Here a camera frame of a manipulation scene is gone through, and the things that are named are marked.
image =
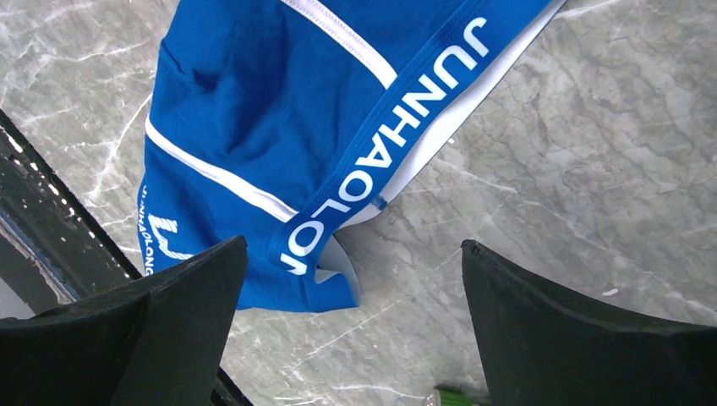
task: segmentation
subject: green object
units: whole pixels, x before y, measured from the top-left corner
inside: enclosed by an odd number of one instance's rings
[[[473,406],[473,402],[461,393],[434,389],[426,398],[424,406]]]

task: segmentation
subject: blue fabric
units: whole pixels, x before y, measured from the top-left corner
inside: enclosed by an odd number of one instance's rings
[[[147,140],[138,201],[145,271],[241,234],[249,269],[239,309],[355,306],[343,275],[315,282],[327,240],[367,205],[386,205],[380,192],[426,127],[548,3],[326,1],[399,73],[386,90],[279,1],[182,0],[161,44],[150,121],[174,145],[298,214],[281,222]],[[480,17],[485,23],[471,32],[490,50],[484,56],[464,38],[465,27]],[[435,71],[449,48],[468,55],[463,61],[449,55],[442,64],[453,84]],[[425,117],[402,100],[427,91],[423,75],[445,93],[419,103]]]

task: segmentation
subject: white piping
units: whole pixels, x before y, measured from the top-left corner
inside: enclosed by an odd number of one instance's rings
[[[288,222],[292,217],[296,216],[297,211],[287,206],[286,203],[279,200],[276,196],[267,193],[264,190],[257,189],[252,184],[234,173],[204,162],[196,156],[192,156],[178,146],[174,145],[170,140],[165,138],[155,129],[154,125],[150,122],[149,117],[147,117],[145,122],[145,128],[147,136],[150,140],[152,140],[152,142],[154,142],[167,154],[177,159],[184,165],[191,167],[205,178],[224,186],[250,205],[259,207],[261,210],[266,211],[280,222]]]
[[[384,88],[396,80],[396,70],[364,38],[318,0],[282,0],[341,44],[381,82]]]

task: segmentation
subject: marble surface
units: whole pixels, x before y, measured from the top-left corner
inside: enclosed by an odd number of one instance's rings
[[[177,0],[0,0],[0,108],[136,263],[157,43]],[[568,0],[430,165],[338,233],[360,309],[236,314],[257,405],[487,389],[461,282],[478,239],[591,297],[717,326],[717,3]]]

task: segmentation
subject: blue garment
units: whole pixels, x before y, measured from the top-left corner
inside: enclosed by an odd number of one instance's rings
[[[182,0],[147,119],[145,273],[243,235],[238,309],[358,305],[332,234],[395,197],[563,2]]]

